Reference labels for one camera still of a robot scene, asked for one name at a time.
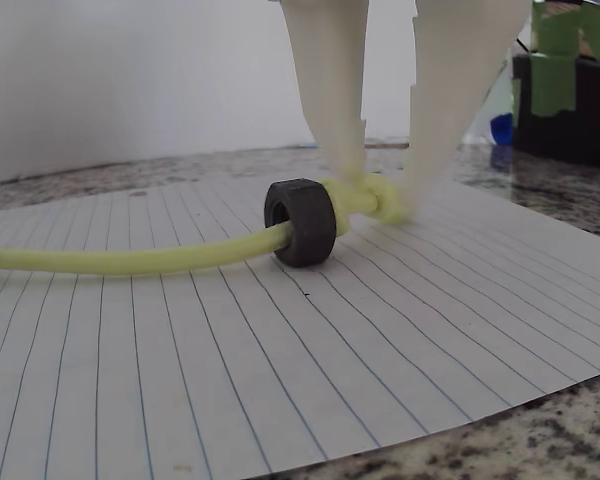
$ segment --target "white wall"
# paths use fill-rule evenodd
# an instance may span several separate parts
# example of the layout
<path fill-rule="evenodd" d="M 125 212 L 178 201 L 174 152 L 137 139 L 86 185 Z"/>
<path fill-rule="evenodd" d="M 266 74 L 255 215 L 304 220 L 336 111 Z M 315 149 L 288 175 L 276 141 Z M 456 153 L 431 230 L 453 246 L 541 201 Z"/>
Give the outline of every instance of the white wall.
<path fill-rule="evenodd" d="M 404 136 L 413 0 L 372 0 L 369 136 Z M 0 0 L 0 180 L 311 141 L 266 0 Z"/>

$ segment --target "granite countertop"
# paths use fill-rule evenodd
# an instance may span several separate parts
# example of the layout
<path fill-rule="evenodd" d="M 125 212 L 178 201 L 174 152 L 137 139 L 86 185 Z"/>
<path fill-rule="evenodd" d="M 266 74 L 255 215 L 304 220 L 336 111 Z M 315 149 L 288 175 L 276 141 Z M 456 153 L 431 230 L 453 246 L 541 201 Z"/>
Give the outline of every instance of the granite countertop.
<path fill-rule="evenodd" d="M 369 150 L 370 168 L 398 168 L 399 149 Z M 0 186 L 0 209 L 73 196 L 324 168 L 313 149 L 165 158 L 67 172 Z M 540 160 L 509 148 L 464 146 L 458 181 L 600 236 L 600 170 Z M 276 474 L 269 480 L 600 480 L 600 376 L 464 427 L 402 445 Z"/>

